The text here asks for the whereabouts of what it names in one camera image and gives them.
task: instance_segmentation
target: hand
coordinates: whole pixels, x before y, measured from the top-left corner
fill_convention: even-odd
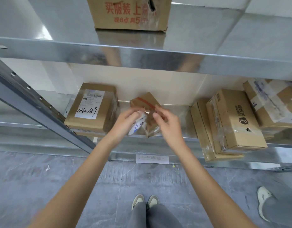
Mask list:
[[[133,123],[141,116],[138,111],[145,111],[145,109],[140,107],[134,107],[119,115],[114,126],[107,134],[108,136],[111,136],[113,138],[114,142],[116,143],[115,145],[118,145],[121,142],[121,140],[125,137],[125,135],[133,126]]]
[[[153,118],[159,125],[164,139],[170,148],[177,153],[186,146],[186,143],[182,137],[181,122],[179,117],[171,113],[169,110],[163,109],[157,105],[155,106],[155,109],[168,119],[168,122],[165,122],[158,113],[153,113]]]

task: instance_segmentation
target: left arm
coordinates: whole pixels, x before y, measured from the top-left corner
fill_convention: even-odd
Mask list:
[[[98,143],[86,161],[49,201],[28,228],[70,228],[76,224],[101,174],[109,154],[140,117],[140,108],[121,113],[111,131]]]

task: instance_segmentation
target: handwritten number 040189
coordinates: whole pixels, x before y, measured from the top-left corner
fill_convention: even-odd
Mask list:
[[[91,113],[91,114],[93,113],[92,117],[94,116],[94,114],[96,113],[96,111],[97,111],[97,107],[95,107],[95,108],[92,107],[89,110],[83,107],[83,108],[80,108],[80,109],[77,110],[78,113],[79,112],[82,112],[82,113]]]

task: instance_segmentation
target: sneaker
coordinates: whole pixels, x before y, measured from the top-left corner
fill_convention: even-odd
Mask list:
[[[134,200],[133,200],[133,203],[132,203],[132,207],[131,207],[131,210],[133,210],[133,208],[135,207],[135,205],[137,203],[141,203],[141,202],[144,202],[145,199],[144,199],[144,196],[139,194],[137,196],[135,196]]]
[[[262,219],[264,219],[265,221],[267,222],[270,222],[269,220],[267,220],[264,215],[263,215],[263,205],[264,205],[264,202],[273,196],[273,194],[268,190],[266,189],[264,186],[261,186],[258,191],[257,191],[257,194],[258,194],[258,200],[259,200],[259,207],[258,207],[258,211],[259,211],[259,215],[261,216]]]
[[[151,208],[154,205],[157,205],[159,203],[160,202],[159,202],[159,199],[157,198],[157,196],[151,195],[147,204],[148,204],[148,207]]]

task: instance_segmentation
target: person's arm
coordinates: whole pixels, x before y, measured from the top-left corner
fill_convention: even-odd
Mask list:
[[[156,110],[163,113],[168,119],[168,122],[165,122],[157,113],[153,113],[153,117],[159,124],[164,139],[179,157],[213,227],[257,227],[193,155],[182,137],[179,118],[169,110],[158,106],[156,106]]]
[[[120,114],[111,131],[98,143],[86,161],[32,220],[28,228],[76,227],[111,150],[121,142],[134,121],[140,117],[138,110],[143,111],[144,109],[131,108]]]

